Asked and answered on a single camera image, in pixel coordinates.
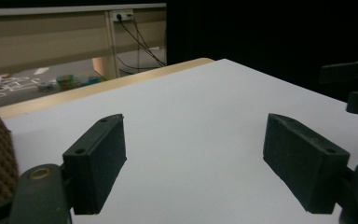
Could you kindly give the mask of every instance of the table surface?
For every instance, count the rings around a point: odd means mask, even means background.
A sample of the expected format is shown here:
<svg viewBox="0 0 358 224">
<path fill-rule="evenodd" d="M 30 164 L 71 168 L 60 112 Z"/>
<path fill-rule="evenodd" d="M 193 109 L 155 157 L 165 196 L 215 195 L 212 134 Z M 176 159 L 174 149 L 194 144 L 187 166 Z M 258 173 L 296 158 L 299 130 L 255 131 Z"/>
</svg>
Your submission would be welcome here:
<svg viewBox="0 0 358 224">
<path fill-rule="evenodd" d="M 223 59 L 4 119 L 20 171 L 62 164 L 97 120 L 123 114 L 128 160 L 97 216 L 79 223 L 338 223 L 307 213 L 263 161 L 267 118 L 297 119 L 351 153 L 346 104 Z"/>
</svg>

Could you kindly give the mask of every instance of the dark background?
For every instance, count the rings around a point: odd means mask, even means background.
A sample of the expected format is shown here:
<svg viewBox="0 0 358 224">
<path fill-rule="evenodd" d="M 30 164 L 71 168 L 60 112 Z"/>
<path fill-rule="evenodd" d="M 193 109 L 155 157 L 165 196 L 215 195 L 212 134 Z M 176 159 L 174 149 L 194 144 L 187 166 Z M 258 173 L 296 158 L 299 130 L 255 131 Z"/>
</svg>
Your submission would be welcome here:
<svg viewBox="0 0 358 224">
<path fill-rule="evenodd" d="M 168 64 L 229 59 L 341 101 L 358 91 L 358 80 L 318 80 L 323 65 L 358 61 L 358 0 L 0 0 L 0 7 L 145 3 L 167 3 Z"/>
</svg>

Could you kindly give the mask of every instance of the electrical outlet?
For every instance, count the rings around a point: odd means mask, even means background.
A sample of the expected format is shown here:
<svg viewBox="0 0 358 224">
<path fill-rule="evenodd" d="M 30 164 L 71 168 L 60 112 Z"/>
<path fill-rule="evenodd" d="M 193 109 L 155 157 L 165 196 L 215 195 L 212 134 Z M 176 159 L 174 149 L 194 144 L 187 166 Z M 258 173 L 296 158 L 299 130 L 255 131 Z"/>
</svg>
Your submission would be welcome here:
<svg viewBox="0 0 358 224">
<path fill-rule="evenodd" d="M 121 9 L 121 10 L 112 10 L 113 12 L 113 21 L 119 21 L 118 17 L 121 17 L 122 21 L 131 20 L 131 16 L 133 15 L 132 9 Z"/>
</svg>

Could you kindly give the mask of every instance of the power cord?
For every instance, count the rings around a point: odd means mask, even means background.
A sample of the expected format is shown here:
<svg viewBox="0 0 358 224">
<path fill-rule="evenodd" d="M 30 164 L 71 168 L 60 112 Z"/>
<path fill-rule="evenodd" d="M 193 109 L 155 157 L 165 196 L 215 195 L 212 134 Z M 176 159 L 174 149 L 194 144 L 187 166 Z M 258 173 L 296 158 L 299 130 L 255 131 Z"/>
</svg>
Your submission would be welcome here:
<svg viewBox="0 0 358 224">
<path fill-rule="evenodd" d="M 143 39 L 141 33 L 139 32 L 138 26 L 136 24 L 136 20 L 133 17 L 133 15 L 131 14 L 127 14 L 128 17 L 131 18 L 132 22 L 134 23 L 135 29 L 137 31 L 137 34 L 140 35 L 140 37 Z M 141 42 L 139 42 L 139 40 L 127 29 L 127 27 L 124 25 L 122 17 L 120 14 L 117 14 L 117 20 L 120 22 L 121 26 L 132 36 L 133 39 L 135 39 L 135 41 L 138 43 L 139 46 L 141 46 L 144 51 L 149 54 L 152 58 L 154 58 L 156 60 L 156 62 L 162 67 L 162 66 L 166 66 L 166 63 L 162 62 L 156 55 L 153 54 L 153 52 L 150 50 L 150 48 L 146 45 L 145 40 L 143 39 L 144 43 L 142 44 Z"/>
<path fill-rule="evenodd" d="M 118 58 L 118 60 L 124 65 L 124 66 L 126 66 L 126 67 L 128 67 L 128 68 L 133 68 L 133 69 L 137 69 L 137 70 L 139 70 L 139 69 L 155 69 L 155 68 L 158 68 L 158 67 L 132 67 L 132 66 L 129 66 L 129 65 L 126 65 L 123 61 L 121 61 L 121 59 L 119 58 L 119 57 L 117 57 Z"/>
</svg>

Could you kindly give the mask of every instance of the white table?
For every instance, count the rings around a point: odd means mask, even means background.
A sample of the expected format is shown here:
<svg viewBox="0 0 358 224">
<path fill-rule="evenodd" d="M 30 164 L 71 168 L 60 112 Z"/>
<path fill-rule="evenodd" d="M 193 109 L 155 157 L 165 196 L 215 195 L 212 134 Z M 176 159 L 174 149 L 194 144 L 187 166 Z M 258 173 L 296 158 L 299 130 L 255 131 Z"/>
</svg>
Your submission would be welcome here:
<svg viewBox="0 0 358 224">
<path fill-rule="evenodd" d="M 62 164 L 94 122 L 124 116 L 128 160 L 97 216 L 75 224 L 338 223 L 305 212 L 263 161 L 269 113 L 297 119 L 351 153 L 346 104 L 229 60 L 196 66 L 4 119 L 20 171 Z"/>
</svg>

